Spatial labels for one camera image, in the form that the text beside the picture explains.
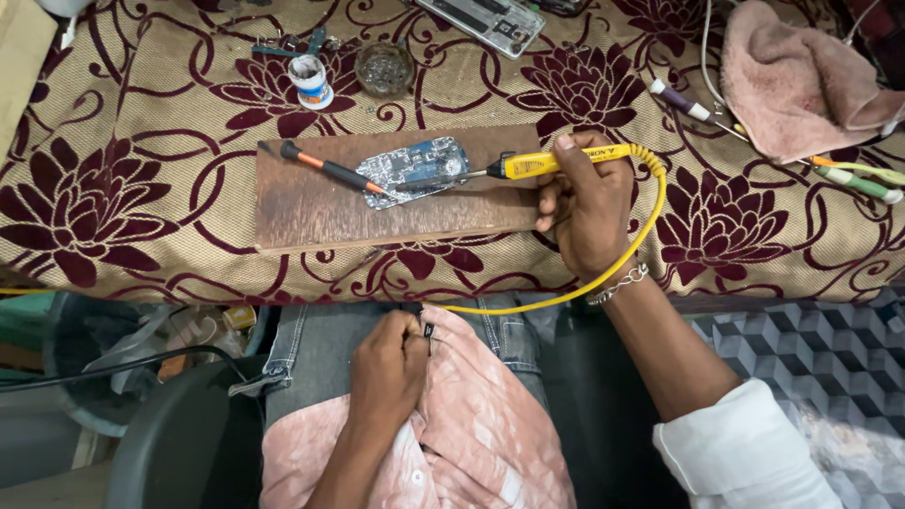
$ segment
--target hand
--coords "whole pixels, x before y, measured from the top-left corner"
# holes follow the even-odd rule
[[[623,158],[592,163],[581,149],[613,145],[603,134],[588,130],[563,134],[553,144],[561,170],[538,177],[539,232],[555,228],[566,268],[585,283],[603,274],[628,249],[632,167]],[[629,260],[610,281],[634,266]]]
[[[424,389],[429,348],[410,312],[380,319],[352,353],[349,423],[399,431]]]

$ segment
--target chain bracelet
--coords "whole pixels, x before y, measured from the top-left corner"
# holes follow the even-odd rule
[[[629,283],[638,283],[639,281],[644,279],[644,277],[646,275],[647,275],[647,264],[645,264],[644,262],[641,262],[640,264],[638,264],[637,267],[630,270],[626,277],[620,279],[619,283],[616,283],[616,286],[607,288],[606,290],[603,290],[602,292],[596,293],[594,295],[588,295],[586,297],[587,303],[592,306],[597,306],[602,303],[605,303],[606,301],[609,301],[610,299],[612,299],[613,295],[616,295],[616,292],[619,291],[620,286],[623,286],[624,284],[629,284]]]

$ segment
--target denim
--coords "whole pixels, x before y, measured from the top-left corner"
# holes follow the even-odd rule
[[[515,293],[501,293],[448,303],[502,309],[519,305],[516,299]],[[277,337],[262,375],[234,386],[232,393],[255,395],[261,392],[266,395],[267,428],[296,410],[348,394],[352,352],[380,318],[395,309],[417,314],[421,305],[338,303],[283,308]],[[531,321],[522,313],[460,316],[547,409],[538,366],[540,340]]]

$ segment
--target circuit board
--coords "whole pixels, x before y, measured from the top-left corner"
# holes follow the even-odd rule
[[[417,189],[416,191],[395,191],[395,187],[403,182],[412,182],[422,178],[437,177],[438,175],[459,175],[468,173],[469,163],[465,156],[465,150],[451,137],[429,139],[392,152],[367,158],[355,171],[364,175],[378,186],[402,198],[396,201],[385,195],[365,191],[367,205],[377,210],[389,208],[400,203],[410,202],[420,197],[426,197],[433,193],[439,193],[456,185],[443,184],[441,186]]]
[[[521,56],[547,22],[514,0],[416,1],[512,60]]]

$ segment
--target pink towel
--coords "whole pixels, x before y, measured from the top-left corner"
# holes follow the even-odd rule
[[[760,0],[729,16],[722,90],[757,150],[779,163],[873,138],[905,117],[905,91],[839,39],[781,21]]]

